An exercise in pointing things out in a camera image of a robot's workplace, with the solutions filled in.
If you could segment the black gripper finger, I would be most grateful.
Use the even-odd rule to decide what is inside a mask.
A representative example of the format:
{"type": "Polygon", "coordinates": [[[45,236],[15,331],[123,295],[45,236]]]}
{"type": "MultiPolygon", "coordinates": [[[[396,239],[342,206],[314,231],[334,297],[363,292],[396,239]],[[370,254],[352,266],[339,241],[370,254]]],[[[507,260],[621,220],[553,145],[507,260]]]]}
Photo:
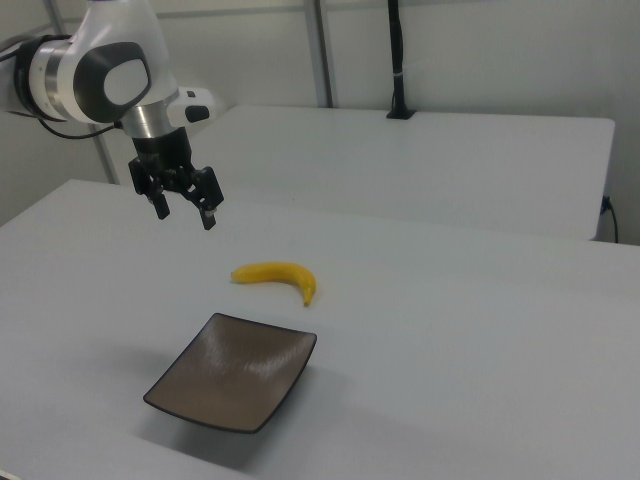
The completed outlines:
{"type": "Polygon", "coordinates": [[[139,158],[130,161],[128,167],[135,192],[145,196],[153,205],[157,217],[164,220],[170,214],[170,209],[160,179],[149,173],[139,158]]]}
{"type": "Polygon", "coordinates": [[[215,212],[224,201],[224,195],[211,167],[188,170],[180,167],[177,170],[178,192],[191,202],[200,214],[205,230],[216,225],[215,212]]]}

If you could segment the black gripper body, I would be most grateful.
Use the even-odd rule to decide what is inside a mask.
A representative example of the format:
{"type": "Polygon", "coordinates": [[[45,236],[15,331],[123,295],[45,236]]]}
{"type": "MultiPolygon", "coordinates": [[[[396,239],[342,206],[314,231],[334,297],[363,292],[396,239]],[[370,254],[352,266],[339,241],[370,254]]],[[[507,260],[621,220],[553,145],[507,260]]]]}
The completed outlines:
{"type": "Polygon", "coordinates": [[[195,170],[192,149],[185,127],[155,138],[133,138],[134,148],[143,167],[152,175],[195,170]]]}

